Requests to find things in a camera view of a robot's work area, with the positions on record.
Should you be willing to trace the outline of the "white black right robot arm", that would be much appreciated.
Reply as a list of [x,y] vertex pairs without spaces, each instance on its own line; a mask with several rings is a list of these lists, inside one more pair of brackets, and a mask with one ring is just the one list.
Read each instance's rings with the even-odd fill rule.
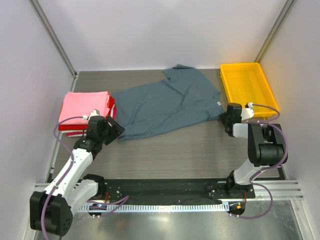
[[243,108],[239,103],[229,103],[226,111],[219,115],[225,132],[234,138],[247,140],[247,159],[219,184],[214,190],[227,198],[243,198],[253,190],[254,180],[263,172],[275,169],[288,160],[288,141],[279,124],[269,120],[247,121],[254,116],[254,107],[272,110],[280,117],[274,107],[249,102]]

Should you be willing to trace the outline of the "blue-grey t-shirt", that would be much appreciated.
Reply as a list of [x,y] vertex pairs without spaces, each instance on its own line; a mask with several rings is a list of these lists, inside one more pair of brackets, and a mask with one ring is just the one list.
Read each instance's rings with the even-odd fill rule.
[[154,137],[205,121],[218,120],[224,109],[221,92],[200,70],[178,64],[165,78],[112,94],[119,140]]

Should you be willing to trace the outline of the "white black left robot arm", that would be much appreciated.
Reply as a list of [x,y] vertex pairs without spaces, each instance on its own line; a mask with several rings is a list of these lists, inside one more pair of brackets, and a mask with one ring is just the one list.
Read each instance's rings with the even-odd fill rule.
[[87,175],[80,179],[103,146],[116,140],[125,129],[111,116],[87,118],[88,126],[75,142],[64,167],[56,178],[42,191],[34,191],[29,199],[30,228],[59,238],[70,230],[78,209],[91,198],[100,200],[106,195],[105,179]]

